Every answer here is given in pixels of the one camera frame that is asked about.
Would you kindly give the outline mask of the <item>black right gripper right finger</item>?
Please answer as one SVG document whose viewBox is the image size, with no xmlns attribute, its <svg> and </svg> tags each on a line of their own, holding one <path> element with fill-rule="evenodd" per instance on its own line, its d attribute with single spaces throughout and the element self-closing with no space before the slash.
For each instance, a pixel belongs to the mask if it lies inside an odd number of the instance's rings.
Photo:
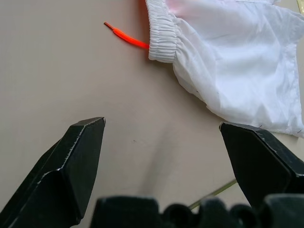
<svg viewBox="0 0 304 228">
<path fill-rule="evenodd" d="M 270 194 L 304 194 L 304 162 L 269 131 L 226 122 L 219 130 L 235 178 L 252 207 Z"/>
</svg>

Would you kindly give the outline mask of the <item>orange drawstring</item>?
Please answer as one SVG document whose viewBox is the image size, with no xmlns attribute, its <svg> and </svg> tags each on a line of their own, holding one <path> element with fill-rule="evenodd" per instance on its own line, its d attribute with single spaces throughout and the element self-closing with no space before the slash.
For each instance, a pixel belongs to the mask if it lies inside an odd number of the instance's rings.
<svg viewBox="0 0 304 228">
<path fill-rule="evenodd" d="M 142 48 L 142 49 L 149 49 L 149 44 L 147 43 L 144 43 L 140 40 L 137 40 L 137 39 L 134 39 L 130 36 L 128 36 L 127 34 L 125 34 L 124 32 L 122 32 L 121 30 L 119 30 L 118 28 L 115 28 L 113 26 L 111 26 L 109 23 L 107 22 L 104 22 L 104 25 L 107 26 L 117 37 L 119 37 L 121 40 L 133 45 L 133 46 L 136 46 L 136 47 L 139 47 L 139 48 Z"/>
</svg>

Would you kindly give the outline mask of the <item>thin green stick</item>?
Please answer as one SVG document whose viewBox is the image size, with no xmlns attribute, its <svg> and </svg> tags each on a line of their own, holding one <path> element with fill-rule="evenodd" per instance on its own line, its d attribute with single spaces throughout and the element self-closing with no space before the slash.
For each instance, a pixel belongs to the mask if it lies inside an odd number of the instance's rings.
<svg viewBox="0 0 304 228">
<path fill-rule="evenodd" d="M 213 192 L 201 197 L 199 200 L 197 200 L 196 202 L 192 203 L 189 205 L 189 209 L 193 210 L 195 208 L 197 208 L 200 205 L 200 202 L 208 197 L 212 197 L 212 196 L 217 196 L 220 193 L 222 193 L 223 191 L 227 190 L 228 188 L 230 188 L 231 186 L 235 185 L 237 183 L 236 179 L 233 179 L 232 181 L 226 183 L 225 185 L 221 186 L 220 188 L 214 190 Z"/>
</svg>

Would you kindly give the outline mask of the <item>white garment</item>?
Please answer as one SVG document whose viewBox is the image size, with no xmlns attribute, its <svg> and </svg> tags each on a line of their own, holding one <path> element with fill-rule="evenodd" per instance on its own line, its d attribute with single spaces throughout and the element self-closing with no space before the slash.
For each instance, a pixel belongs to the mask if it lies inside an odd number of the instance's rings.
<svg viewBox="0 0 304 228">
<path fill-rule="evenodd" d="M 278 0 L 145 0 L 149 59 L 229 122 L 304 138 L 297 44 L 304 16 Z"/>
</svg>

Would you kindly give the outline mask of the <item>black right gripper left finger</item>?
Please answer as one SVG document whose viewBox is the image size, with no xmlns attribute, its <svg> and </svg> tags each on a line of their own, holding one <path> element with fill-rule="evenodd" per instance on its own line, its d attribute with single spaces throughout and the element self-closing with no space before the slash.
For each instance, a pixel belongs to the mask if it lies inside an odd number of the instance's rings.
<svg viewBox="0 0 304 228">
<path fill-rule="evenodd" d="M 95 183 L 105 119 L 71 125 L 0 212 L 0 228 L 71 228 L 84 218 Z"/>
</svg>

